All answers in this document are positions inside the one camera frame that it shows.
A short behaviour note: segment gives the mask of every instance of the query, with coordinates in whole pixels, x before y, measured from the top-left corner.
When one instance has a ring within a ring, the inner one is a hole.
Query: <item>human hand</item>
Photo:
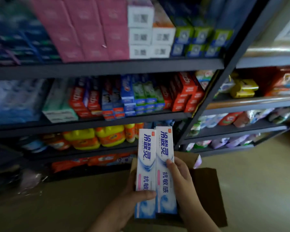
[[[168,159],[166,164],[173,177],[175,196],[180,206],[180,215],[185,221],[185,218],[191,217],[190,215],[196,210],[203,210],[203,207],[185,162],[178,157],[174,157],[174,163]]]
[[[88,232],[119,231],[133,215],[136,203],[156,197],[155,191],[134,191],[135,177],[134,171],[124,191],[104,209]]]

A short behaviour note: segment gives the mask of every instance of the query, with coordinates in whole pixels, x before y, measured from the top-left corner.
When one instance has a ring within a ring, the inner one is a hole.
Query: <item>store shelf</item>
[[[243,57],[236,64],[236,68],[271,67],[290,65],[290,55],[268,57]]]
[[[255,147],[253,144],[246,145],[246,146],[238,146],[238,147],[233,147],[233,148],[228,148],[226,146],[223,146],[218,149],[213,149],[211,147],[207,147],[204,149],[193,149],[191,152],[193,153],[198,153],[202,158],[208,157],[208,156],[215,156],[215,155],[221,155],[221,154],[226,154],[229,152],[234,152],[234,151],[244,151],[248,150],[250,148]]]
[[[206,110],[202,115],[205,116],[287,106],[290,106],[290,95],[233,99],[229,94],[219,94],[217,98],[206,107]]]
[[[71,178],[79,178],[91,175],[113,173],[131,169],[131,164],[111,165],[111,166],[88,166],[82,165],[73,167],[70,170],[60,171],[49,175],[45,182],[54,182]]]
[[[95,119],[80,119],[77,122],[53,124],[46,118],[42,118],[40,121],[27,122],[24,124],[0,125],[0,138],[19,137],[53,132],[65,132],[78,129],[133,124],[140,122],[152,122],[160,120],[182,120],[189,117],[191,117],[191,113],[171,112],[170,110],[163,110],[147,115],[126,117],[113,121],[106,121],[103,117],[100,117]]]
[[[100,146],[98,149],[90,151],[76,150],[73,147],[66,151],[57,151],[53,148],[48,148],[42,153],[30,154],[24,157],[32,164],[47,164],[63,160],[73,160],[92,156],[134,152],[137,150],[138,139],[135,139],[133,143],[128,143],[127,141],[124,141],[122,144],[113,147]]]
[[[168,58],[0,67],[0,80],[223,69],[222,59]]]
[[[248,125],[243,128],[237,128],[233,124],[230,125],[216,125],[214,128],[201,129],[200,133],[194,138],[187,138],[181,144],[189,144],[204,140],[214,140],[218,138],[239,137],[246,134],[256,134],[273,132],[278,130],[286,130],[286,125],[277,125],[265,119],[257,121],[255,124]]]

